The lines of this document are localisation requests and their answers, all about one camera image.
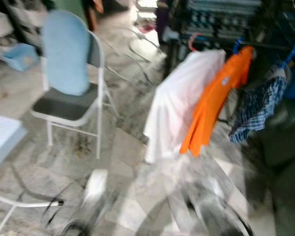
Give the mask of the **blue plaid shirt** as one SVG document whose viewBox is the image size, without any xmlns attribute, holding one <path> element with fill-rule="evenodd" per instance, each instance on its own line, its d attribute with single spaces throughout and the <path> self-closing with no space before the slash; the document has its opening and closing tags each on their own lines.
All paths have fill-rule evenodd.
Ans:
<svg viewBox="0 0 295 236">
<path fill-rule="evenodd" d="M 288 85 L 288 73 L 282 67 L 269 71 L 263 81 L 248 86 L 240 94 L 240 104 L 229 133 L 229 140 L 242 143 L 250 132 L 266 126 L 266 120 L 275 113 Z"/>
</svg>

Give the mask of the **pink plastic hanger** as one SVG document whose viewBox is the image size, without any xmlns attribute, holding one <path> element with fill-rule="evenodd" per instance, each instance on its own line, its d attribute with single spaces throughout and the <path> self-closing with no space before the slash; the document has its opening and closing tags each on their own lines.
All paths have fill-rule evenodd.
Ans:
<svg viewBox="0 0 295 236">
<path fill-rule="evenodd" d="M 195 49 L 195 47 L 193 46 L 194 42 L 195 42 L 195 39 L 198 37 L 198 36 L 202 36 L 201 33 L 193 33 L 189 36 L 188 38 L 188 41 L 187 41 L 187 45 L 188 45 L 188 49 L 191 51 L 191 52 L 196 52 L 197 49 Z"/>
</svg>

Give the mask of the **orange shirt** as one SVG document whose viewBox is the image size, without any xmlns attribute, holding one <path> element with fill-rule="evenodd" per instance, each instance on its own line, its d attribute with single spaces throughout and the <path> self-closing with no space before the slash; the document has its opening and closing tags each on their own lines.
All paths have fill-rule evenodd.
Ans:
<svg viewBox="0 0 295 236">
<path fill-rule="evenodd" d="M 232 89 L 248 83 L 254 53 L 253 47 L 242 47 L 226 61 L 213 81 L 204 89 L 193 112 L 192 124 L 179 149 L 181 154 L 190 152 L 193 156 L 198 156 L 201 148 L 209 144 L 213 128 L 229 93 Z"/>
</svg>

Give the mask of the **white shirt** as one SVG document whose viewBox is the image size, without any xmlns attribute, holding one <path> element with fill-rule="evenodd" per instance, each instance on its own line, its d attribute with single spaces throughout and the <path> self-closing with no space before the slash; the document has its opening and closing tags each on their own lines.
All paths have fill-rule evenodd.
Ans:
<svg viewBox="0 0 295 236">
<path fill-rule="evenodd" d="M 148 138 L 145 161 L 177 158 L 205 87 L 225 63 L 224 50 L 191 52 L 157 86 L 143 134 Z"/>
</svg>

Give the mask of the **black drying rack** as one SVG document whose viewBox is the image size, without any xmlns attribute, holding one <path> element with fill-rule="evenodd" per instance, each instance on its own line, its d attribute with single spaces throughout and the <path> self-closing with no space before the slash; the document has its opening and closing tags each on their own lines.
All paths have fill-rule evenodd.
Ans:
<svg viewBox="0 0 295 236">
<path fill-rule="evenodd" d="M 272 69 L 279 67 L 271 50 L 283 49 L 265 43 L 273 19 L 283 12 L 295 12 L 295 0 L 172 0 L 166 34 L 170 56 L 166 72 L 172 71 L 191 51 L 187 41 L 191 34 L 201 33 L 193 46 L 197 50 L 222 49 L 233 55 L 235 41 L 242 37 L 244 46 L 255 50 L 249 83 L 231 93 L 218 121 L 233 124 L 240 104 L 240 94 L 248 86 L 257 85 Z"/>
</svg>

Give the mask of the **dark purple bin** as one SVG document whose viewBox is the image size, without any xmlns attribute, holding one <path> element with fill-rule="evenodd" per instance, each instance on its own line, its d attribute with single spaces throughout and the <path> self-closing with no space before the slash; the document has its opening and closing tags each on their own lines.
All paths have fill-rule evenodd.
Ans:
<svg viewBox="0 0 295 236">
<path fill-rule="evenodd" d="M 154 13 L 156 16 L 156 32 L 159 45 L 163 45 L 164 43 L 163 34 L 168 25 L 171 4 L 172 0 L 157 0 L 156 2 L 156 10 Z"/>
</svg>

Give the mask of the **pink floor cloth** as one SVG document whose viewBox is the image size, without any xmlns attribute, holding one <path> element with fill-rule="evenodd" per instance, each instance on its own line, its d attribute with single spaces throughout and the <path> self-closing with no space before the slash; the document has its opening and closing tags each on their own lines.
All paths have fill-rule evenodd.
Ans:
<svg viewBox="0 0 295 236">
<path fill-rule="evenodd" d="M 138 30 L 142 34 L 149 33 L 156 29 L 156 23 L 151 22 L 150 20 L 147 20 L 147 19 L 137 20 L 137 22 L 135 22 L 135 25 L 136 27 L 138 27 Z"/>
</svg>

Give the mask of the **white folding chair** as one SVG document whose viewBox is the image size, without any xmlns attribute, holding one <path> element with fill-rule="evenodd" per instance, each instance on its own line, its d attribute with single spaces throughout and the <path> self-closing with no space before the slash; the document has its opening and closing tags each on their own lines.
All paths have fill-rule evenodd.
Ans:
<svg viewBox="0 0 295 236">
<path fill-rule="evenodd" d="M 71 130 L 94 137 L 95 157 L 100 159 L 102 156 L 103 108 L 110 107 L 116 116 L 119 116 L 119 112 L 105 81 L 105 53 L 102 42 L 96 34 L 88 31 L 90 50 L 87 73 L 90 86 L 87 92 L 82 96 L 69 96 L 51 88 L 44 73 L 46 60 L 44 57 L 42 61 L 43 93 L 31 106 L 30 113 L 33 117 L 45 121 L 46 139 L 49 146 L 54 144 L 53 130 L 55 127 Z"/>
</svg>

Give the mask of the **light blue cushion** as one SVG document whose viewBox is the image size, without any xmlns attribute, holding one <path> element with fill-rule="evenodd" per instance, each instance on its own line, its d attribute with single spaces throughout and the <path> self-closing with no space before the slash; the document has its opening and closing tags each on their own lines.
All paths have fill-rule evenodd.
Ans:
<svg viewBox="0 0 295 236">
<path fill-rule="evenodd" d="M 47 14 L 41 36 L 49 86 L 69 96 L 85 94 L 90 86 L 90 33 L 85 23 L 71 12 L 54 10 Z"/>
</svg>

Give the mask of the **green cabinet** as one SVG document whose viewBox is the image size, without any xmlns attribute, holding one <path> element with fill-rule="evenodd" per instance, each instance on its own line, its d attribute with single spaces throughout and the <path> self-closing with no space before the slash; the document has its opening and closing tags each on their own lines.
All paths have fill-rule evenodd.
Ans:
<svg viewBox="0 0 295 236">
<path fill-rule="evenodd" d="M 75 14 L 83 23 L 88 22 L 83 0 L 52 0 L 56 10 L 68 11 Z"/>
</svg>

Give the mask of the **light blue plastic basket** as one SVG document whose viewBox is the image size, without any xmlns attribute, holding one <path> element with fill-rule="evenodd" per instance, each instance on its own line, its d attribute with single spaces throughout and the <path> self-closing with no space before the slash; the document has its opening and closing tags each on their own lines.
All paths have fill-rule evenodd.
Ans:
<svg viewBox="0 0 295 236">
<path fill-rule="evenodd" d="M 17 43 L 0 55 L 0 59 L 16 71 L 24 72 L 40 61 L 36 48 L 29 44 Z"/>
</svg>

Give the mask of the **dark shoe shelf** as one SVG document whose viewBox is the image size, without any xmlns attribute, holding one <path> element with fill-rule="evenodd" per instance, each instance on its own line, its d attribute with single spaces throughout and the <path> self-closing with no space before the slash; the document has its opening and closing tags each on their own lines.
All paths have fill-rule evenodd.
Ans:
<svg viewBox="0 0 295 236">
<path fill-rule="evenodd" d="M 0 0 L 0 56 L 18 43 L 42 54 L 40 29 L 47 16 L 44 0 Z"/>
</svg>

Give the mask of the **brown wooden post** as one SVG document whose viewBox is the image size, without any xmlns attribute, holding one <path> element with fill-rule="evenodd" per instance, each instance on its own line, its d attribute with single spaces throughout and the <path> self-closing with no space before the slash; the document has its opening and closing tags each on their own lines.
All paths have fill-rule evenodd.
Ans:
<svg viewBox="0 0 295 236">
<path fill-rule="evenodd" d="M 90 31 L 98 29 L 98 16 L 103 14 L 104 7 L 102 0 L 83 0 L 85 13 Z"/>
</svg>

